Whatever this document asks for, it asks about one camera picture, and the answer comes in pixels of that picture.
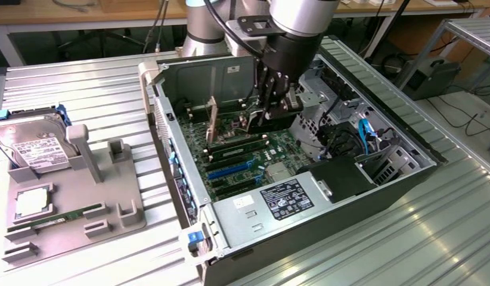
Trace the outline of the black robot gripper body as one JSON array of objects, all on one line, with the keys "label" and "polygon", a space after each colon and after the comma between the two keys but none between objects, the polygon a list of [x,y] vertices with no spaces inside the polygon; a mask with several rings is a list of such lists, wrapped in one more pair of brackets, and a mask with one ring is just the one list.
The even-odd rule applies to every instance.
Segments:
[{"label": "black robot gripper body", "polygon": [[277,89],[289,89],[307,71],[317,54],[323,33],[303,37],[286,33],[267,36],[261,62],[267,68],[267,79],[274,78]]}]

